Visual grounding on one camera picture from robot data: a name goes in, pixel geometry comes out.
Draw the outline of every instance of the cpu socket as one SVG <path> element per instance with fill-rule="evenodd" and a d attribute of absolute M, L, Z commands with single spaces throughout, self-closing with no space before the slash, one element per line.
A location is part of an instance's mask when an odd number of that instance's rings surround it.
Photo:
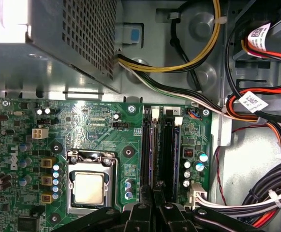
<path fill-rule="evenodd" d="M 118 159 L 114 153 L 71 149 L 66 160 L 68 213 L 83 216 L 116 204 Z"/>

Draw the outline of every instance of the barcode sticker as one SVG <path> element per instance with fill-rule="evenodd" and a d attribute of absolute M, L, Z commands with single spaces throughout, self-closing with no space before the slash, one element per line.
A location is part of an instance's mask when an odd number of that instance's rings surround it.
<path fill-rule="evenodd" d="M 248 91 L 243 95 L 240 99 L 239 102 L 246 107 L 251 113 L 254 113 L 255 111 L 262 110 L 268 104 L 257 97 L 254 93 Z"/>
<path fill-rule="evenodd" d="M 265 38 L 267 32 L 269 31 L 270 23 L 260 26 L 259 28 L 253 30 L 248 35 L 248 41 L 256 48 L 256 50 L 260 50 L 265 52 Z"/>

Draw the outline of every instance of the power supply vent grille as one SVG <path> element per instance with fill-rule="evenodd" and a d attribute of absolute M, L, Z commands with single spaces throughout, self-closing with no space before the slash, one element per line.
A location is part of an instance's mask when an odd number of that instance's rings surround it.
<path fill-rule="evenodd" d="M 63 41 L 111 80 L 116 4 L 116 0 L 63 0 Z"/>

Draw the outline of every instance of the dell logo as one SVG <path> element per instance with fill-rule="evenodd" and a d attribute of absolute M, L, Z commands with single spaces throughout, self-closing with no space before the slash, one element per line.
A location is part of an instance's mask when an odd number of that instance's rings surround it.
<path fill-rule="evenodd" d="M 11 165 L 10 165 L 10 170 L 16 171 L 18 170 L 18 146 L 12 147 L 11 148 Z"/>

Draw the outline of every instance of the ram slot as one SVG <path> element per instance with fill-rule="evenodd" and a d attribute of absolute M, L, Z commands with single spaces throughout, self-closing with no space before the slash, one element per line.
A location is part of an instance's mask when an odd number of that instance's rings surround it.
<path fill-rule="evenodd" d="M 150 176 L 150 139 L 151 139 L 151 107 L 144 106 L 142 123 L 142 147 L 141 147 L 141 168 L 140 186 L 149 185 Z"/>
<path fill-rule="evenodd" d="M 174 165 L 175 165 L 175 127 L 173 111 L 167 110 L 164 118 L 163 138 L 160 152 L 160 179 L 164 182 L 165 199 L 174 202 Z"/>

